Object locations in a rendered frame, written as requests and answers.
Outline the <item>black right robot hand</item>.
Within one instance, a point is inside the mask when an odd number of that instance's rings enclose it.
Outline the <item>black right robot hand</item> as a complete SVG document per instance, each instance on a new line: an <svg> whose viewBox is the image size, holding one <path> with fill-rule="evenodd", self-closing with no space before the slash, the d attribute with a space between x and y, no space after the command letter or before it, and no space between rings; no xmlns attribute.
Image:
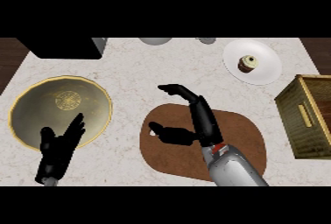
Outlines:
<svg viewBox="0 0 331 224"><path fill-rule="evenodd" d="M191 120L194 132L185 128L163 127L157 122L150 122L150 129L166 144L191 146L196 140L201 147L209 147L224 142L219 124L213 115L210 105L201 95L197 95L184 85L159 85L159 89L169 95L179 95L188 102L191 108Z"/></svg>

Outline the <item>grey round object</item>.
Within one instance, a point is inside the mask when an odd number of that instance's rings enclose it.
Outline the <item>grey round object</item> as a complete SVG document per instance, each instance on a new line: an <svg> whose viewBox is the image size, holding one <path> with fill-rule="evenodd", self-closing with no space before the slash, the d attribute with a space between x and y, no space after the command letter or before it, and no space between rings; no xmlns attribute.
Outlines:
<svg viewBox="0 0 331 224"><path fill-rule="evenodd" d="M139 40L150 46L160 46L166 44L172 38L141 38Z"/></svg>

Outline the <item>white plate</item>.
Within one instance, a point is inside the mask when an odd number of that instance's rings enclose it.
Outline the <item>white plate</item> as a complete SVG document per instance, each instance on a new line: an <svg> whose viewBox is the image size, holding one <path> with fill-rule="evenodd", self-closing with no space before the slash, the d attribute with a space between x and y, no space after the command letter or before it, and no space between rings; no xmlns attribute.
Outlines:
<svg viewBox="0 0 331 224"><path fill-rule="evenodd" d="M259 61L259 66L250 73L238 69L240 58L246 55L253 55ZM271 84L281 76L283 62L275 50L261 41L247 38L232 41L224 49L222 60L232 76L249 84Z"/></svg>

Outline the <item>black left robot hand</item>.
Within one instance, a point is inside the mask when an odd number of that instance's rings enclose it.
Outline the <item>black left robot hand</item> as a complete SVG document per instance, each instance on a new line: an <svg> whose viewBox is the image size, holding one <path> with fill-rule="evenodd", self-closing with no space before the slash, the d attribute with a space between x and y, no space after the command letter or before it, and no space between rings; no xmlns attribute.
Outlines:
<svg viewBox="0 0 331 224"><path fill-rule="evenodd" d="M79 113L63 136L57 136L49 127L40 130L43 157L37 167L36 182L43 186L46 179L60 181L66 176L74 151L86 132L83 119L85 116Z"/></svg>

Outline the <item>brown cutting board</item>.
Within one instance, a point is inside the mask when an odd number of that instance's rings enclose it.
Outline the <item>brown cutting board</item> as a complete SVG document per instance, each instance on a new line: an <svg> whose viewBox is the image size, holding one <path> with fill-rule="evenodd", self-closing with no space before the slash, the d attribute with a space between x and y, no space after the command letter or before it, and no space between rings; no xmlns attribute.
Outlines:
<svg viewBox="0 0 331 224"><path fill-rule="evenodd" d="M252 120L234 112L212 111L219 123L227 144L235 146L246 155L259 174L266 169L266 148L261 130ZM203 161L200 142L191 146L165 143L151 135L150 122L163 127L185 128L194 131L191 110L187 105L163 104L147 115L141 133L139 149L150 167L172 175L212 181L207 165Z"/></svg>

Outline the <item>gold rimmed bowl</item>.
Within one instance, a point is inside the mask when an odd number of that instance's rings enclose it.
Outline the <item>gold rimmed bowl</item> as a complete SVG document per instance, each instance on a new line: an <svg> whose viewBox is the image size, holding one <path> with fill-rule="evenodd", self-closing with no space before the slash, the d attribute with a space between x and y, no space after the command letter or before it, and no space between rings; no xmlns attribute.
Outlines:
<svg viewBox="0 0 331 224"><path fill-rule="evenodd" d="M9 129L17 141L39 150L40 130L51 127L63 135L83 114L86 123L77 147L88 145L108 127L113 102L104 87L80 76L63 75L36 83L17 97L9 111Z"/></svg>

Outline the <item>chocolate cupcake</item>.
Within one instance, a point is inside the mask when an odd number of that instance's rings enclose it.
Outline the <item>chocolate cupcake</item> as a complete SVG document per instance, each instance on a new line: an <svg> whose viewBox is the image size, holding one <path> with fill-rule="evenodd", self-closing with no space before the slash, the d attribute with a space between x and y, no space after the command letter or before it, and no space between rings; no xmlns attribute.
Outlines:
<svg viewBox="0 0 331 224"><path fill-rule="evenodd" d="M240 58L238 69L244 73L250 73L259 66L258 58L253 55L246 55Z"/></svg>

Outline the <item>black appliance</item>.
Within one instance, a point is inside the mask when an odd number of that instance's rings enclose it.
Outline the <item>black appliance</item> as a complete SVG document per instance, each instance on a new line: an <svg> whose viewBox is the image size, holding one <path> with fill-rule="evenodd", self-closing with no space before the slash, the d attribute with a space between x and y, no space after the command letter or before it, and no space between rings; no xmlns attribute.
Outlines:
<svg viewBox="0 0 331 224"><path fill-rule="evenodd" d="M107 38L34 37L18 38L40 59L100 60L107 47Z"/></svg>

